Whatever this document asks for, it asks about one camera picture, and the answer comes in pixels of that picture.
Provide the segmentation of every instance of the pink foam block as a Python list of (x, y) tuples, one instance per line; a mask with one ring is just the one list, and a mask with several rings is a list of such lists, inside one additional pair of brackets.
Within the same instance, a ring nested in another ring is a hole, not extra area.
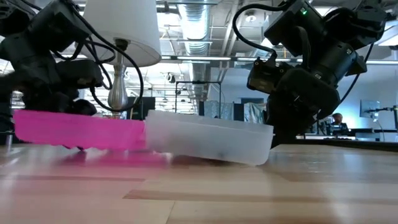
[(143, 121), (18, 110), (16, 136), (35, 144), (110, 150), (145, 149)]

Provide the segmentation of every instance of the white lampshade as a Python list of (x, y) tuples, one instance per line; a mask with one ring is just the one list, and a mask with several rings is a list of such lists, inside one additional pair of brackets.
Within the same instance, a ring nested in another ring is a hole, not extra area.
[[(87, 0), (83, 17), (112, 44), (115, 39), (128, 40), (130, 44), (125, 53), (139, 67), (154, 65), (161, 60), (156, 0)], [(93, 39), (101, 42), (94, 35)], [(102, 47), (96, 47), (96, 51), (99, 59), (112, 56)], [(81, 53), (93, 59), (85, 47)], [(132, 67), (128, 60), (124, 64)]]

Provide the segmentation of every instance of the translucent plastic container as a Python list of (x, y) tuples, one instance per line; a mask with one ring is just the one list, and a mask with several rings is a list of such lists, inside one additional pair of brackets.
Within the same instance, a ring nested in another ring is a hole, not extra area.
[(150, 111), (150, 149), (177, 155), (261, 165), (268, 160), (273, 127), (241, 121)]

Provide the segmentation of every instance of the person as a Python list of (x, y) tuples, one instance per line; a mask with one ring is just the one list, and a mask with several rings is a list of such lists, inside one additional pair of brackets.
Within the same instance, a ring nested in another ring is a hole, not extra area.
[(332, 117), (334, 122), (331, 125), (338, 125), (340, 127), (340, 131), (348, 131), (347, 124), (343, 123), (343, 115), (341, 113), (335, 113)]

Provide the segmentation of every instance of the wooden tabletop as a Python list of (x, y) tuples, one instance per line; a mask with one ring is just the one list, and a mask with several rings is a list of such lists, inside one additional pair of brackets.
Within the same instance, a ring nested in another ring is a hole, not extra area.
[(398, 154), (279, 146), (266, 164), (16, 146), (0, 223), (398, 223)]

